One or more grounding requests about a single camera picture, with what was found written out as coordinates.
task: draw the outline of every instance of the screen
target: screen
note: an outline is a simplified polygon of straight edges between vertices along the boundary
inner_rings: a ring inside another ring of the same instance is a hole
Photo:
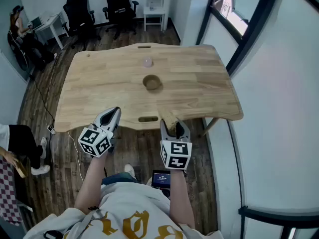
[[[41,25],[42,25],[42,22],[41,22],[41,20],[40,20],[39,17],[38,17],[38,18],[35,18],[35,19],[32,21],[32,23],[33,23],[33,28],[37,28],[38,26],[41,26]]]
[[[153,183],[154,184],[161,184],[163,186],[169,186],[170,185],[170,174],[154,173]]]

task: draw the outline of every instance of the jeans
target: jeans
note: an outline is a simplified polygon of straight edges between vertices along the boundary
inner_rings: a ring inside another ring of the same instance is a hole
[[[134,179],[129,173],[122,172],[118,174],[114,174],[110,177],[106,177],[102,180],[102,185],[109,185],[116,182],[135,182],[137,183],[137,180]]]

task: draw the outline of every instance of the forearm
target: forearm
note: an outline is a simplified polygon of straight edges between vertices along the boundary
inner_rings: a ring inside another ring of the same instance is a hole
[[[88,214],[89,208],[99,206],[101,195],[101,183],[105,177],[104,165],[107,154],[100,158],[93,157],[86,173],[80,192],[75,200],[74,208]]]
[[[22,27],[21,29],[19,29],[20,33],[25,33],[28,30],[30,30],[30,28],[28,28],[28,27],[27,28]]]
[[[177,224],[187,224],[195,228],[194,213],[188,198],[187,185],[182,170],[170,171],[169,216]]]
[[[0,156],[5,158],[6,153],[7,153],[7,151],[0,146]]]

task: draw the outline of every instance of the white sneaker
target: white sneaker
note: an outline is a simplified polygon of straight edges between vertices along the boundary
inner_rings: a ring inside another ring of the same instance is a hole
[[[148,180],[148,182],[146,183],[146,185],[148,185],[148,186],[150,186],[150,187],[152,186],[152,178],[153,178],[153,177],[151,177],[151,178]]]
[[[44,173],[47,173],[48,171],[50,171],[49,165],[40,166],[39,169],[34,169],[33,167],[31,167],[31,174],[32,175],[44,174]]]
[[[40,158],[45,159],[46,158],[46,145],[47,145],[47,141],[46,141],[45,137],[42,137],[40,145],[42,146],[42,155],[40,156]]]
[[[129,173],[134,179],[136,179],[134,168],[133,168],[133,166],[131,164],[126,164],[124,166],[124,172]]]

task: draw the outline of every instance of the wooden tabletop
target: wooden tabletop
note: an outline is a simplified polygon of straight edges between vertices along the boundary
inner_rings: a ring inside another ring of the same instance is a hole
[[[145,68],[143,61],[148,57],[153,65]],[[143,78],[150,74],[162,83],[153,91],[143,85]],[[122,110],[120,126],[136,130],[160,127],[158,107],[181,120],[243,117],[229,75],[210,45],[142,43],[77,53],[61,92],[55,130],[88,125],[97,114],[116,106]]]

